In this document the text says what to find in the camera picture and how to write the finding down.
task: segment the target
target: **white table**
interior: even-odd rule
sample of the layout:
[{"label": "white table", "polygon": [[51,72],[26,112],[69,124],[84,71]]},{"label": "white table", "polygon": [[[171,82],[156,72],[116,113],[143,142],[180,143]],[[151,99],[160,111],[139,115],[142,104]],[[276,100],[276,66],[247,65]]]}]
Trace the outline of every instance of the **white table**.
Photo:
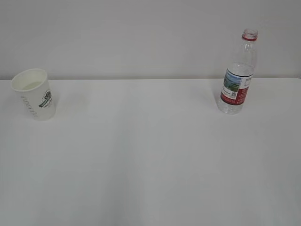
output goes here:
[{"label": "white table", "polygon": [[1,226],[300,226],[301,80],[50,81],[34,121],[0,81]]}]

